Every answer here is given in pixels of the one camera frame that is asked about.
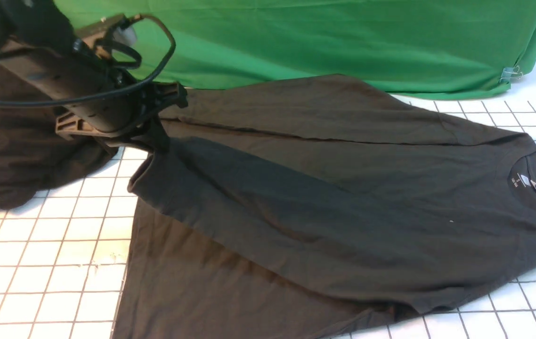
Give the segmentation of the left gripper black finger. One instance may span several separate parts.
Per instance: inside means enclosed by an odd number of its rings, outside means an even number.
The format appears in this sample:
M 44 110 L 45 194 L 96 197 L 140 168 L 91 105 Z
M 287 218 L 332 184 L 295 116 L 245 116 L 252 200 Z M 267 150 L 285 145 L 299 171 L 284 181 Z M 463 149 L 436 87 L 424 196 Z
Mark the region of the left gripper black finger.
M 144 124 L 143 143 L 150 152 L 167 153 L 171 147 L 171 139 L 165 132 L 160 118 L 151 118 Z

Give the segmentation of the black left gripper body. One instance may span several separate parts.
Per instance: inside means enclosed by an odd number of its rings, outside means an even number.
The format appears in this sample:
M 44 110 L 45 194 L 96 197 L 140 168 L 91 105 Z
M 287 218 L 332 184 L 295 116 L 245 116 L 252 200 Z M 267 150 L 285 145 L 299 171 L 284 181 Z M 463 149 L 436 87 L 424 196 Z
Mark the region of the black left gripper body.
M 76 56 L 59 57 L 41 49 L 21 49 L 0 56 L 0 65 L 59 103 L 104 94 L 134 84 L 134 78 Z M 180 83 L 149 83 L 129 94 L 65 105 L 56 133 L 97 137 L 105 142 L 143 142 L 144 124 L 169 106 L 185 108 L 187 91 Z

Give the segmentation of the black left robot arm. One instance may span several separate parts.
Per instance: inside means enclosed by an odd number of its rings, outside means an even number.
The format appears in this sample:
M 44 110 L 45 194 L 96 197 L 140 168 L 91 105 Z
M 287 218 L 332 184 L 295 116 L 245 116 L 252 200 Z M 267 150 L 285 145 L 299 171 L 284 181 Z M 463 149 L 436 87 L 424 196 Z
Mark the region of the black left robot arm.
M 169 40 L 157 67 L 143 80 L 130 74 L 142 63 L 132 27 L 149 20 Z M 49 97 L 0 101 L 0 109 L 62 106 L 55 132 L 67 140 L 95 137 L 107 146 L 168 152 L 171 140 L 159 113 L 184 108 L 180 83 L 155 83 L 176 49 L 167 26 L 150 14 L 104 18 L 75 31 L 52 0 L 0 0 L 0 65 Z

